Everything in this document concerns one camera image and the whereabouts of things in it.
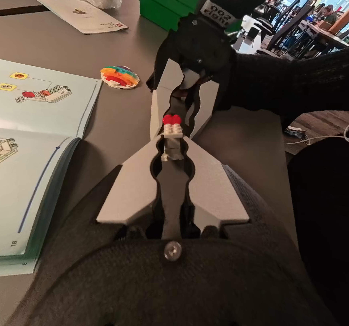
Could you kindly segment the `green plastic bin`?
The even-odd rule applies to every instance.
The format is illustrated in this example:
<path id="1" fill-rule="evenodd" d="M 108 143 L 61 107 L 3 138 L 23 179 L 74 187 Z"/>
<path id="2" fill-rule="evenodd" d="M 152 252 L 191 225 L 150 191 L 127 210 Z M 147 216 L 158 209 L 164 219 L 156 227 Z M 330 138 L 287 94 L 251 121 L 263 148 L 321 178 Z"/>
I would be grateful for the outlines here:
<path id="1" fill-rule="evenodd" d="M 208 23 L 222 31 L 239 31 L 245 14 L 237 17 L 213 0 L 139 0 L 140 14 L 170 31 L 184 27 L 198 31 Z"/>

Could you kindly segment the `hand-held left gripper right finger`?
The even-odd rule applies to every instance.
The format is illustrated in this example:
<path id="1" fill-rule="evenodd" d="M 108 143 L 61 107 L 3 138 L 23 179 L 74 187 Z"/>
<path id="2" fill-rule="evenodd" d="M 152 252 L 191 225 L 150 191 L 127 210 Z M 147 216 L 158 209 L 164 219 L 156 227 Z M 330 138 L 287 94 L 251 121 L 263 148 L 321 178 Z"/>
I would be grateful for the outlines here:
<path id="1" fill-rule="evenodd" d="M 183 137 L 186 196 L 193 211 L 190 222 L 201 232 L 207 226 L 245 224 L 250 217 L 223 165 L 188 137 Z"/>

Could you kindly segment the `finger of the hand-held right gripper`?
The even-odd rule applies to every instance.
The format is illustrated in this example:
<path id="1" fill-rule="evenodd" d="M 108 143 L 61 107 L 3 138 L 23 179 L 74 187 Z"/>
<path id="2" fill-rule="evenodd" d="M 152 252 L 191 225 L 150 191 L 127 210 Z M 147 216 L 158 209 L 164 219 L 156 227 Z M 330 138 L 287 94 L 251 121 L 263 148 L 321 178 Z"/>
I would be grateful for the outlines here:
<path id="1" fill-rule="evenodd" d="M 168 59 L 161 75 L 159 84 L 152 93 L 150 139 L 153 140 L 163 126 L 163 116 L 170 108 L 173 91 L 178 88 L 184 79 L 180 65 Z"/>
<path id="2" fill-rule="evenodd" d="M 195 88 L 193 103 L 186 113 L 186 136 L 193 139 L 202 131 L 212 117 L 219 84 L 216 82 L 205 82 Z"/>

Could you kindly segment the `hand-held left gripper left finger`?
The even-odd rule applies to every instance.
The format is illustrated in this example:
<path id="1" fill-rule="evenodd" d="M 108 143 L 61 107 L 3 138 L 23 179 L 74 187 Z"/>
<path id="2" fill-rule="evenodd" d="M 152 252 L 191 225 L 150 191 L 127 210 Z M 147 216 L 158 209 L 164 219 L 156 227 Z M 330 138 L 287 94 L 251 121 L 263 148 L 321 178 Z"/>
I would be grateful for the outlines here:
<path id="1" fill-rule="evenodd" d="M 146 207 L 157 196 L 158 185 L 151 173 L 151 162 L 158 157 L 157 146 L 163 139 L 157 136 L 122 164 L 97 222 L 127 226 L 146 214 Z"/>

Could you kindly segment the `open light blue instruction booklet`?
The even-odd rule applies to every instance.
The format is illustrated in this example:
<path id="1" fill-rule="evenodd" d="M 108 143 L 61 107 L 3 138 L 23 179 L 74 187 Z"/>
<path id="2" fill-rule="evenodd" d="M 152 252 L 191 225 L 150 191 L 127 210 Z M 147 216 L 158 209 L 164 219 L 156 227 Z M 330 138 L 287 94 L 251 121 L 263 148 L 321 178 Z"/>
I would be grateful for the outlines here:
<path id="1" fill-rule="evenodd" d="M 0 276 L 32 274 L 102 80 L 0 60 Z"/>

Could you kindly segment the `white lego build red top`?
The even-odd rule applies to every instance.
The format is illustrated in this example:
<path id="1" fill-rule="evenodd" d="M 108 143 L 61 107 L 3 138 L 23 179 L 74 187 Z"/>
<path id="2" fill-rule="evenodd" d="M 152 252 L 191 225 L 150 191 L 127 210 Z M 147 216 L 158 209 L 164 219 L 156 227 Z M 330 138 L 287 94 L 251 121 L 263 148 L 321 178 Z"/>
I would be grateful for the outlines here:
<path id="1" fill-rule="evenodd" d="M 183 137 L 181 117 L 166 114 L 163 117 L 164 152 L 162 161 L 182 160 L 181 139 Z"/>

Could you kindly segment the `person's dark clothed leg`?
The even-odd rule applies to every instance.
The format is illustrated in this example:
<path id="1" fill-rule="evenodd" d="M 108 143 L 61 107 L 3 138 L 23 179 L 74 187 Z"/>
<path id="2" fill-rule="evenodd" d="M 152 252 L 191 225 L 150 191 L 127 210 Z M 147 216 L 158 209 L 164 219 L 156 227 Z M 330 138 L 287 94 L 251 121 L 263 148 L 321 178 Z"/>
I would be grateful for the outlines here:
<path id="1" fill-rule="evenodd" d="M 349 144 L 329 137 L 288 163 L 299 251 L 339 325 L 349 325 Z"/>

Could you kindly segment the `closed white instruction booklet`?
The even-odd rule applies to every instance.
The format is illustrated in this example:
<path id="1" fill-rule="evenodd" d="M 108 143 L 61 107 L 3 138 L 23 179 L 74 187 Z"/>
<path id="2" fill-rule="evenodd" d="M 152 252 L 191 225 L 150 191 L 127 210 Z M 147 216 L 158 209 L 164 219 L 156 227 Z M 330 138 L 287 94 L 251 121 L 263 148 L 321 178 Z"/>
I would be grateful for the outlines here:
<path id="1" fill-rule="evenodd" d="M 36 0 L 52 13 L 77 29 L 88 34 L 123 31 L 129 27 L 86 1 Z"/>

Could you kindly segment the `round rainbow lego disc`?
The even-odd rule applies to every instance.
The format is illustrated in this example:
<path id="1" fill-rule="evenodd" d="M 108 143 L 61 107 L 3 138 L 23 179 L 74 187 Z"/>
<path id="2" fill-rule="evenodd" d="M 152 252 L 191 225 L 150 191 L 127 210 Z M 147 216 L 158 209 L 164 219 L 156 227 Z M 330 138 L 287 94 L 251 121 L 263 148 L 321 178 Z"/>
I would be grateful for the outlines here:
<path id="1" fill-rule="evenodd" d="M 100 74 L 105 84 L 119 90 L 134 89 L 140 83 L 138 75 L 126 66 L 107 66 Z"/>

